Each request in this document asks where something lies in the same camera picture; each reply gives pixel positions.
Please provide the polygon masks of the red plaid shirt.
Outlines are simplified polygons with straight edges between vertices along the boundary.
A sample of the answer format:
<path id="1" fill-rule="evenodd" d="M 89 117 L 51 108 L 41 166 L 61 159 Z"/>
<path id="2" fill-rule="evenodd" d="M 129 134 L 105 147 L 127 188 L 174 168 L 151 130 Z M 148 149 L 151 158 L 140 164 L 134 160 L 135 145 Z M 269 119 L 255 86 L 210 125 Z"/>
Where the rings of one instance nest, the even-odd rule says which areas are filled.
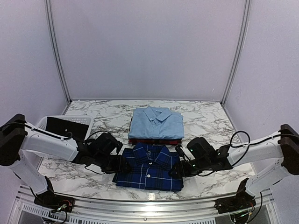
<path id="1" fill-rule="evenodd" d="M 183 116 L 181 115 L 170 115 L 164 120 L 134 115 L 128 133 L 128 140 L 132 144 L 141 142 L 177 145 L 182 143 L 184 137 Z"/>

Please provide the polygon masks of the blue plaid long sleeve shirt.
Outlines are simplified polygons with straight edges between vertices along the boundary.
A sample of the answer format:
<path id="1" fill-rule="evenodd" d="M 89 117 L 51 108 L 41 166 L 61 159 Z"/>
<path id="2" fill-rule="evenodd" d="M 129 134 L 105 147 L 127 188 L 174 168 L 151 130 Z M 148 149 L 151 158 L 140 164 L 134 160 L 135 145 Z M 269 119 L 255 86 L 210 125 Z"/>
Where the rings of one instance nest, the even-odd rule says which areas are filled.
<path id="1" fill-rule="evenodd" d="M 122 156 L 131 167 L 128 173 L 118 172 L 113 182 L 116 186 L 159 191 L 181 191 L 181 178 L 173 178 L 169 172 L 180 161 L 177 152 L 171 152 L 165 145 L 137 143 L 125 148 Z"/>

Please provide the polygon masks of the light blue shirt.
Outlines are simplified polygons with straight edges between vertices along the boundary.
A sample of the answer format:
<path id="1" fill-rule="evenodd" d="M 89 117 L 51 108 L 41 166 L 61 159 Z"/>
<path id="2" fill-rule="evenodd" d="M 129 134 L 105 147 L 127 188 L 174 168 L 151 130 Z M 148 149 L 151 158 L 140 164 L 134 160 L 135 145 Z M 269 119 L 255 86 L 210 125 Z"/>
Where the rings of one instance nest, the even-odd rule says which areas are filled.
<path id="1" fill-rule="evenodd" d="M 185 137 L 183 115 L 168 108 L 136 108 L 129 139 L 176 140 Z"/>

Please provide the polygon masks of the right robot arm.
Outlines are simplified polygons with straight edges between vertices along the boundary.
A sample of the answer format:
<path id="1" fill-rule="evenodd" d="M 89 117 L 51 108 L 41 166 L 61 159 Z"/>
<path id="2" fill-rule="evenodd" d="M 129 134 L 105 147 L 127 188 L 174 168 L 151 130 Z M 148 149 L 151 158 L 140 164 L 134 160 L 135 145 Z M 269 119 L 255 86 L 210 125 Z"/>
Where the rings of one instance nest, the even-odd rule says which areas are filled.
<path id="1" fill-rule="evenodd" d="M 240 184 L 240 192 L 232 197 L 232 206 L 241 209 L 250 197 L 282 179 L 299 174 L 299 134 L 289 125 L 264 138 L 248 140 L 240 145 L 229 143 L 214 149 L 203 137 L 197 137 L 187 144 L 194 159 L 179 161 L 170 170 L 173 178 L 192 177 L 204 171 L 231 170 L 245 163 L 274 159 L 274 162 L 256 176 Z"/>

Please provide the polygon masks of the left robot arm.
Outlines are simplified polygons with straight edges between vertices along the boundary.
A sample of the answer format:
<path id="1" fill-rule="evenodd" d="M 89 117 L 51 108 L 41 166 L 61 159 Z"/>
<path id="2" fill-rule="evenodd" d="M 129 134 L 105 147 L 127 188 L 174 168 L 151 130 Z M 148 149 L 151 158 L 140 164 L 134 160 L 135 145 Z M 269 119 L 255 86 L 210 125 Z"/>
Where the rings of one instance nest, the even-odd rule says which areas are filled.
<path id="1" fill-rule="evenodd" d="M 96 165 L 106 174 L 129 172 L 131 167 L 119 155 L 122 143 L 107 131 L 90 138 L 93 118 L 88 115 L 46 116 L 37 126 L 27 122 L 23 114 L 14 115 L 0 127 L 0 165 L 8 167 L 48 207 L 59 204 L 50 182 L 28 161 L 25 152 L 51 155 L 81 165 Z"/>

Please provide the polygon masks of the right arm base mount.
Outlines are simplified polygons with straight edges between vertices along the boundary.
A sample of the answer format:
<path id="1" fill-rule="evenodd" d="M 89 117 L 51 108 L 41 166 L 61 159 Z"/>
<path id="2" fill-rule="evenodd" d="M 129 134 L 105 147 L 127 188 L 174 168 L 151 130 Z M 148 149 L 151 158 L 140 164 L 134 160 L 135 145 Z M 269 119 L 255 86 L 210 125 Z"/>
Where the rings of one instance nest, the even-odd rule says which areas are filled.
<path id="1" fill-rule="evenodd" d="M 251 196 L 245 191 L 248 180 L 249 178 L 246 178 L 241 181 L 235 196 L 215 200 L 214 208 L 219 214 L 243 210 L 256 205 L 255 196 Z"/>

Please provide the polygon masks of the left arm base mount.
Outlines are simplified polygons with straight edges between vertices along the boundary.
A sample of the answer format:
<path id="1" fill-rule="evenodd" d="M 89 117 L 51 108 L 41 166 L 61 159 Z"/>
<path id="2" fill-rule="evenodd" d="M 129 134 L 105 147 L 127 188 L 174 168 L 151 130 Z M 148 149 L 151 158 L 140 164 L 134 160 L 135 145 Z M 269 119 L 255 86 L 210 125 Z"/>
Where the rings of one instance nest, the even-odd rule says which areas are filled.
<path id="1" fill-rule="evenodd" d="M 75 199 L 69 196 L 58 195 L 54 192 L 51 181 L 45 177 L 47 182 L 47 191 L 41 194 L 34 194 L 34 203 L 46 208 L 51 208 L 54 211 L 72 212 Z"/>

